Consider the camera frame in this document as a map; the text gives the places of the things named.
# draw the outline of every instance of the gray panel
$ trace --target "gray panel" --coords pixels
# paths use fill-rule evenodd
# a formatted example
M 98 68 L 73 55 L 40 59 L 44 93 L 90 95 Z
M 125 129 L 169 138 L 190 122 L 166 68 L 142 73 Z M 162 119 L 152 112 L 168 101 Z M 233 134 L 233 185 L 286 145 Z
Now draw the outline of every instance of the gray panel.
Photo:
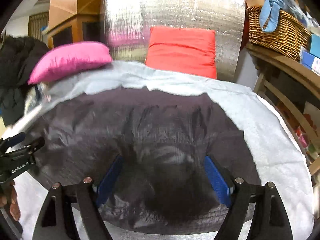
M 218 79 L 232 81 L 242 40 L 244 0 L 104 0 L 105 40 L 113 59 L 145 61 L 150 28 L 216 31 Z

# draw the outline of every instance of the person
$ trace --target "person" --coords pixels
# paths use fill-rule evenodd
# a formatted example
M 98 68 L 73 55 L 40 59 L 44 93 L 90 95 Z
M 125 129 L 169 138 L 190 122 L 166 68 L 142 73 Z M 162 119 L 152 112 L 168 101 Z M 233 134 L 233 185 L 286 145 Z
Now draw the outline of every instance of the person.
M 4 194 L 0 194 L 0 207 L 4 207 L 7 205 L 8 201 L 11 201 L 9 208 L 10 214 L 14 220 L 19 221 L 21 213 L 18 206 L 17 192 L 14 188 L 14 185 L 15 182 L 12 180 L 9 183 L 9 187 L 6 188 Z

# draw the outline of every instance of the metal screw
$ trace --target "metal screw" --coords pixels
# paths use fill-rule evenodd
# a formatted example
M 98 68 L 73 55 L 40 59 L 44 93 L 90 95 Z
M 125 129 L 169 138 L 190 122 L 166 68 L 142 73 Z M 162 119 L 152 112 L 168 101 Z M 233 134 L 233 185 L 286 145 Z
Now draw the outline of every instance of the metal screw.
M 237 178 L 236 178 L 236 183 L 242 184 L 242 183 L 243 183 L 243 179 L 240 178 L 240 177 L 237 177 Z
M 272 181 L 269 181 L 267 184 L 271 188 L 274 188 L 276 186 Z
M 92 181 L 92 179 L 90 177 L 86 177 L 83 179 L 83 183 L 88 184 Z
M 60 183 L 56 182 L 52 184 L 52 188 L 58 188 L 60 187 Z

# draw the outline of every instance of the black cloth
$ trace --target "black cloth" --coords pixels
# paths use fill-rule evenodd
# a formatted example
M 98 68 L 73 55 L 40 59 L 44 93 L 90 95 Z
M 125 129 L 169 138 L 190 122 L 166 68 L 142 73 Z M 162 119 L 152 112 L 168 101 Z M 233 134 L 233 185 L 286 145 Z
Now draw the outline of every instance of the black cloth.
M 105 221 L 150 234 L 195 234 L 220 228 L 228 209 L 219 204 L 204 172 L 204 157 L 259 184 L 240 131 L 207 94 L 183 97 L 158 90 L 117 88 L 81 95 L 40 117 L 25 142 L 39 136 L 30 173 L 47 189 L 84 177 L 99 183 L 117 154 L 124 166 L 108 201 Z M 252 218 L 251 205 L 246 220 Z
M 47 46 L 31 37 L 7 36 L 0 50 L 0 111 L 4 125 L 23 116 L 28 79 Z

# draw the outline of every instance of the finger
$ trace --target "finger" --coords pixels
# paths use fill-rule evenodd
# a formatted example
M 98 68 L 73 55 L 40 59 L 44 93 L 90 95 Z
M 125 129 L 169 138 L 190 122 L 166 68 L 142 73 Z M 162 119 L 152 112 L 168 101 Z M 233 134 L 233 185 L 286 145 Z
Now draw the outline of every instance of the finger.
M 15 204 L 17 202 L 17 192 L 13 186 L 12 186 L 12 191 L 11 191 L 11 202 L 13 204 Z
M 12 215 L 13 219 L 16 221 L 19 221 L 19 219 L 21 217 L 21 213 L 20 213 L 18 203 L 15 203 L 15 204 L 11 203 L 9 211 L 10 211 L 10 214 Z
M 8 200 L 6 196 L 0 196 L 0 207 L 4 207 L 7 204 Z

